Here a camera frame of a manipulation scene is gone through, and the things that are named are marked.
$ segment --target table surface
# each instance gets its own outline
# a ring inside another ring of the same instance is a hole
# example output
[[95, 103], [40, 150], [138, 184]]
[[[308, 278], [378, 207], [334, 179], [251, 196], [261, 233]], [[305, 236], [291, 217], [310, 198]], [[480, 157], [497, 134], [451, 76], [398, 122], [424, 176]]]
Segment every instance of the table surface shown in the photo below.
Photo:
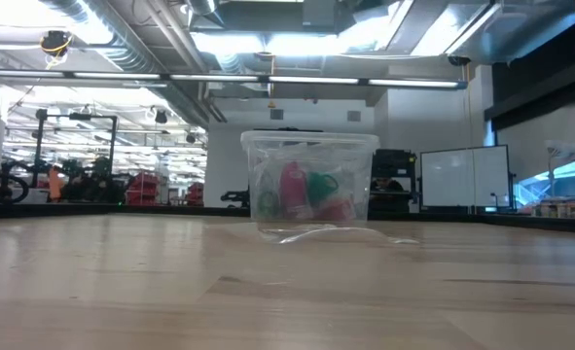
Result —
[[0, 220], [0, 350], [575, 349], [575, 233], [368, 226]]

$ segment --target whiteboard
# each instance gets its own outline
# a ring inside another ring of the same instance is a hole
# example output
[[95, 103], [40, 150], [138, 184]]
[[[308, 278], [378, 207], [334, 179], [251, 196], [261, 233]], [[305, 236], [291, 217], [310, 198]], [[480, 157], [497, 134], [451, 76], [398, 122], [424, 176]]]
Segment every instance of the whiteboard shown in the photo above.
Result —
[[477, 206], [510, 206], [508, 147], [473, 149], [475, 195]]
[[422, 153], [421, 181], [423, 206], [508, 207], [507, 147]]

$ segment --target pink object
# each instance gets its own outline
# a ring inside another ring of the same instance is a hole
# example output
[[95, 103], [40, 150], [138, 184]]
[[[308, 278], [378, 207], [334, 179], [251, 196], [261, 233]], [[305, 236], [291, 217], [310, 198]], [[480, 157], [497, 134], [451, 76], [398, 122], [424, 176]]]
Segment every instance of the pink object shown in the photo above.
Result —
[[280, 174], [280, 203], [285, 219], [307, 219], [310, 208], [306, 203], [306, 174], [292, 161]]

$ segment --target clear plastic container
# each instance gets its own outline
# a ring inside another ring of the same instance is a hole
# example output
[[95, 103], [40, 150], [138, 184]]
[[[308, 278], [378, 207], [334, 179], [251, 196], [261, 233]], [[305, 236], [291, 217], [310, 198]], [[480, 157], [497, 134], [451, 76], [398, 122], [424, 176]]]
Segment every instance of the clear plastic container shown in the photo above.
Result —
[[246, 131], [253, 220], [367, 220], [374, 135]]

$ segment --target plastic lid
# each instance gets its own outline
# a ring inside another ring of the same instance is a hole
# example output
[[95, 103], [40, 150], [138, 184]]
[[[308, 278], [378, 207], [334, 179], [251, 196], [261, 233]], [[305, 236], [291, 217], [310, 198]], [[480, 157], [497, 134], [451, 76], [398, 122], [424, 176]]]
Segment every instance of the plastic lid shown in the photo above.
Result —
[[299, 132], [299, 131], [244, 131], [241, 133], [241, 146], [248, 149], [252, 142], [320, 142], [354, 144], [369, 148], [375, 152], [380, 148], [379, 138], [367, 134], [347, 134], [330, 132]]

